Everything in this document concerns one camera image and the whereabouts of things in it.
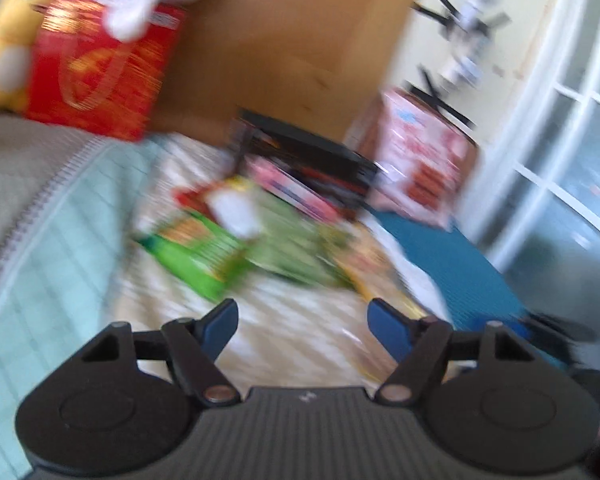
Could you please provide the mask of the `light green snack bag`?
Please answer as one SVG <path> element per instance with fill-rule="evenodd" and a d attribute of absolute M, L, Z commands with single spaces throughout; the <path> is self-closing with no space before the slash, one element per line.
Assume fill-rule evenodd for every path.
<path fill-rule="evenodd" d="M 349 243 L 346 226 L 315 221 L 268 192 L 254 201 L 261 234 L 247 256 L 256 268 L 308 286 L 350 286 L 330 252 Z"/>

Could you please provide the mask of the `blue textured mat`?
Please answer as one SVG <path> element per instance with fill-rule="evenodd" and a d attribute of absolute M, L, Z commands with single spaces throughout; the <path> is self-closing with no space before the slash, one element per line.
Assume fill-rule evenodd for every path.
<path fill-rule="evenodd" d="M 407 260 L 437 285 L 456 328 L 476 330 L 486 321 L 516 322 L 524 315 L 524 305 L 500 272 L 456 226 L 445 231 L 392 212 L 372 215 Z"/>

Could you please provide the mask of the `green cracker snack pack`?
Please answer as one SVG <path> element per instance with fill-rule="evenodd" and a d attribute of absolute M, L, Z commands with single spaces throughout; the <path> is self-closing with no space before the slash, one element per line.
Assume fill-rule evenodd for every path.
<path fill-rule="evenodd" d="M 194 210 L 158 222 L 135 240 L 163 269 L 213 302 L 226 298 L 227 291 L 252 268 L 250 244 Z"/>

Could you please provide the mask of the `dark green yellow snack packet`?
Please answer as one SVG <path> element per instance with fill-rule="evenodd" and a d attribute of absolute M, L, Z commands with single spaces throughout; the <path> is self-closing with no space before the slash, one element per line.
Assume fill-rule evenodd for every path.
<path fill-rule="evenodd" d="M 408 318 L 427 315 L 368 226 L 341 223 L 320 226 L 318 232 L 327 257 L 366 302 L 382 299 Z"/>

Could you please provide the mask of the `red white snack packet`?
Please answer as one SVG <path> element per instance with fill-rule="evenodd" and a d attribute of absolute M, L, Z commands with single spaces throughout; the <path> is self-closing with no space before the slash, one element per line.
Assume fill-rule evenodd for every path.
<path fill-rule="evenodd" d="M 200 212 L 242 240 L 253 240 L 263 232 L 256 188 L 243 177 L 176 188 L 172 195 L 181 208 Z"/>

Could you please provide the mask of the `pink twisted-dough snack bag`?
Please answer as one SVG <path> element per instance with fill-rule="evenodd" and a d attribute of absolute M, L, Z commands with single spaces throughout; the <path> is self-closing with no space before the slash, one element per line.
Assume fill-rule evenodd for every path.
<path fill-rule="evenodd" d="M 423 99 L 392 87 L 358 121 L 356 151 L 378 168 L 367 203 L 449 231 L 478 146 Z"/>

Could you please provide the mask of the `black sheep-print box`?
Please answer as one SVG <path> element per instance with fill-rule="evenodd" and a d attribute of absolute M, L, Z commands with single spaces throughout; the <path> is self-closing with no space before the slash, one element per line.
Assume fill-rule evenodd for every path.
<path fill-rule="evenodd" d="M 244 108 L 234 123 L 230 152 L 232 174 L 248 178 L 247 160 L 263 157 L 331 203 L 340 220 L 356 217 L 378 173 L 374 162 L 341 143 Z"/>

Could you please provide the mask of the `pink candy stick packet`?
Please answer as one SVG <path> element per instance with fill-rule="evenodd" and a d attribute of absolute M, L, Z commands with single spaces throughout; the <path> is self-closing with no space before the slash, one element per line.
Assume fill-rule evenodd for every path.
<path fill-rule="evenodd" d="M 246 174 L 266 192 L 301 211 L 313 220 L 334 223 L 341 219 L 339 211 L 317 192 L 291 177 L 274 162 L 263 157 L 248 159 Z"/>

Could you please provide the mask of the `patchwork bed sheet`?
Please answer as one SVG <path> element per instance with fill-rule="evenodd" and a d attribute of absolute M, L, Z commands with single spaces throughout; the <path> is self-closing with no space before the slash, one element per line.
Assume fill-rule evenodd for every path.
<path fill-rule="evenodd" d="M 0 479 L 29 471 L 19 402 L 108 323 L 155 330 L 210 310 L 138 239 L 174 214 L 176 190 L 214 180 L 223 162 L 177 133 L 128 143 L 0 115 Z M 239 327 L 219 363 L 240 390 L 373 388 L 391 367 L 350 289 L 253 271 L 232 294 Z"/>

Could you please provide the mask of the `red gift bag box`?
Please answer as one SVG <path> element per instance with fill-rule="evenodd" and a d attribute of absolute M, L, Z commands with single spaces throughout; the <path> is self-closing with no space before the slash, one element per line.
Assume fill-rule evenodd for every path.
<path fill-rule="evenodd" d="M 33 46 L 24 117 L 137 142 L 178 43 L 185 11 L 159 4 L 145 35 L 124 44 L 96 0 L 52 0 Z"/>

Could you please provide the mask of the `white light bulb lamp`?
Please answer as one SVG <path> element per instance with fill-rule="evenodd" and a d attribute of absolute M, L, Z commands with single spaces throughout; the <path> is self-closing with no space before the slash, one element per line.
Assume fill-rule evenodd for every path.
<path fill-rule="evenodd" d="M 484 16 L 501 0 L 464 0 L 452 15 L 448 32 L 449 57 L 439 70 L 440 82 L 445 90 L 462 84 L 474 86 L 480 76 L 480 61 L 490 46 L 494 32 L 510 23 L 506 12 Z"/>

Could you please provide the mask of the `yellow plush dinosaur toy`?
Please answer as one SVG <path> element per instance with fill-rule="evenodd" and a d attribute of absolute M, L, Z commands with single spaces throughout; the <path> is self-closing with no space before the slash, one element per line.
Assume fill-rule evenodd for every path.
<path fill-rule="evenodd" d="M 0 110 L 27 106 L 33 45 L 52 0 L 0 1 Z"/>

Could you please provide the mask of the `wood-pattern wall board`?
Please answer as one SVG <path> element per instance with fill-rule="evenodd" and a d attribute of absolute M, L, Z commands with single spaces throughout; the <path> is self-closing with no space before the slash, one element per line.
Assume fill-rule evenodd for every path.
<path fill-rule="evenodd" d="M 145 132 L 222 145 L 244 108 L 342 140 L 377 93 L 412 2 L 161 3 L 185 18 Z"/>

